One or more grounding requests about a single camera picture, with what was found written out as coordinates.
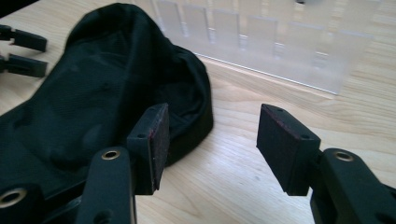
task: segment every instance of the black fabric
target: black fabric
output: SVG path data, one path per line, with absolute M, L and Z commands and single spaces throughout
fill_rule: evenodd
M 169 104 L 172 164 L 213 126 L 204 65 L 138 7 L 87 14 L 33 97 L 0 117 L 0 189 L 34 183 L 50 195 L 71 186 L 96 151 L 123 146 L 145 109 L 160 103 Z

